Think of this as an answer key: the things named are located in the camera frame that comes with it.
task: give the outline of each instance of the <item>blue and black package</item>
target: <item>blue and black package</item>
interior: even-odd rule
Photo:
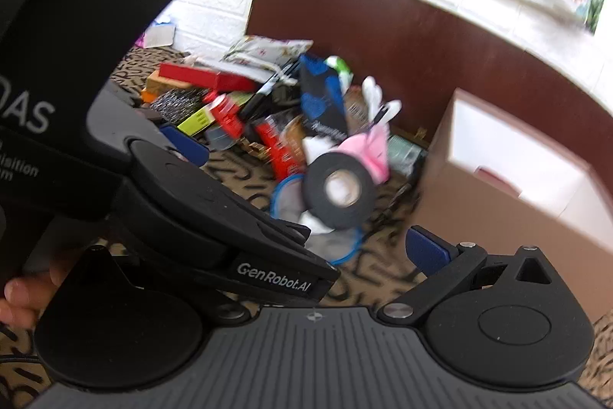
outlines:
[[[341,143],[348,137],[338,73],[317,56],[300,56],[302,121],[309,136],[328,136]]]

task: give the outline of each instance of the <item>black electrical tape roll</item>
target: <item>black electrical tape roll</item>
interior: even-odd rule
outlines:
[[[326,192],[330,176],[357,183],[349,204],[335,203]],[[324,153],[309,165],[302,182],[302,196],[309,211],[328,227],[349,229],[360,227],[375,208],[375,183],[370,173],[353,156],[332,151]]]

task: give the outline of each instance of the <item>open box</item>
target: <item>open box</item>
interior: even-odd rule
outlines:
[[[420,191],[410,225],[494,254],[536,245],[591,320],[613,307],[611,197],[589,164],[551,138],[456,90]]]

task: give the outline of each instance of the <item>fingernail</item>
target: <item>fingernail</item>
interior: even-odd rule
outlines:
[[[0,304],[0,322],[11,324],[13,322],[13,311],[7,304]]]
[[[14,305],[26,305],[30,298],[28,287],[20,279],[12,279],[4,287],[4,296]]]

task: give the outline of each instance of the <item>human hand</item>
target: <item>human hand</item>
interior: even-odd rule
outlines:
[[[55,259],[47,272],[10,280],[0,299],[0,321],[17,328],[33,328],[77,262],[77,255]]]

